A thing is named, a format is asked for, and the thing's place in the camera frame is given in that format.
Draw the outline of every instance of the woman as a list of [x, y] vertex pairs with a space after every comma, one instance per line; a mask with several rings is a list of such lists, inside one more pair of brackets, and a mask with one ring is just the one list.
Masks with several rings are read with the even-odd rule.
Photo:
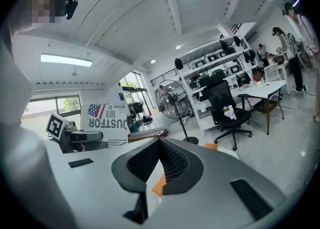
[[51, 170], [45, 143], [20, 127], [34, 86], [15, 64], [11, 45], [17, 33], [61, 16], [59, 8], [65, 2], [18, 0], [0, 30], [1, 175], [24, 209], [46, 228], [75, 228], [76, 224]]
[[296, 23], [300, 29], [303, 41], [308, 46], [306, 48], [312, 57], [313, 66], [315, 68], [315, 111], [313, 114], [314, 121], [320, 124], [320, 45], [316, 31], [310, 21], [295, 9], [291, 3], [284, 4], [284, 12]]
[[286, 35], [280, 27], [274, 27], [272, 29], [272, 35], [276, 35], [279, 37], [279, 40], [281, 42], [279, 52], [283, 52], [289, 61], [296, 85], [294, 92], [301, 93], [304, 90], [304, 87], [298, 58], [299, 52], [295, 43], [296, 39], [291, 34]]

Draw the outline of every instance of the standing fan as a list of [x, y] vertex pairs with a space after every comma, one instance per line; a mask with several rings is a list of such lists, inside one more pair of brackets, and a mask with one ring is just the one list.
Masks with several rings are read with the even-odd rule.
[[188, 137], [182, 117], [188, 108], [188, 96], [181, 84], [174, 80], [164, 80], [156, 88], [155, 99], [161, 112], [170, 119], [179, 119], [182, 130], [185, 134], [184, 141], [197, 145], [199, 140], [196, 137]]

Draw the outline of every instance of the fan stand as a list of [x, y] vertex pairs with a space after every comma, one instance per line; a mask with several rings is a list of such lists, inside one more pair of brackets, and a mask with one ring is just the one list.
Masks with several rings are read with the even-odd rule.
[[176, 105], [175, 102], [173, 103], [173, 105], [174, 105], [174, 108], [175, 108], [175, 112], [176, 112], [176, 114], [177, 114], [178, 117], [179, 117], [179, 121], [180, 121], [180, 124], [181, 124], [181, 126], [182, 126], [183, 133], [184, 133], [184, 135], [185, 135], [185, 139], [183, 139], [183, 141], [187, 141], [187, 142], [189, 142], [189, 143], [191, 143], [191, 144], [197, 145], [197, 144], [199, 143], [198, 138], [196, 138], [196, 137], [194, 137], [194, 136], [188, 137], [187, 132], [186, 132], [186, 129], [185, 129], [185, 126], [184, 126], [184, 123], [183, 123], [183, 121], [182, 121], [182, 116], [180, 116], [180, 113], [179, 113], [179, 110], [178, 110], [178, 108], [177, 108], [177, 105]]

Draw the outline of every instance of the chair armrest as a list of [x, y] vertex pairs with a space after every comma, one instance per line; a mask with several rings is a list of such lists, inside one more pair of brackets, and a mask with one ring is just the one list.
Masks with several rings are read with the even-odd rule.
[[239, 94], [238, 97], [242, 98], [242, 99], [246, 99], [248, 101], [248, 104], [249, 104], [251, 110], [253, 110], [253, 107], [251, 106], [249, 99], [248, 99], [248, 97], [250, 97], [248, 94]]

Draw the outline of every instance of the man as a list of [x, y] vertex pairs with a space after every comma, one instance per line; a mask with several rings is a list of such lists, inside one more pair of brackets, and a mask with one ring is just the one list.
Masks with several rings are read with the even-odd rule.
[[260, 60], [263, 62], [264, 67], [269, 66], [268, 53], [265, 51], [264, 46], [262, 46], [262, 44], [259, 44], [258, 56]]
[[305, 49], [312, 57], [313, 66], [315, 68], [315, 109], [313, 119], [320, 124], [320, 43], [311, 22], [301, 15], [291, 3], [286, 2], [282, 9], [283, 14], [288, 15], [300, 29]]
[[12, 39], [38, 23], [64, 15], [66, 0], [18, 0], [0, 30], [0, 168], [4, 182], [30, 216], [46, 228], [76, 228], [71, 209], [51, 170], [45, 143], [20, 127], [34, 92], [19, 70]]
[[158, 96], [160, 97], [161, 101], [163, 102], [166, 111], [168, 112], [168, 114], [174, 112], [172, 105], [169, 102], [167, 102], [169, 93], [167, 91], [165, 91], [164, 86], [160, 85], [159, 88], [160, 89], [158, 90]]

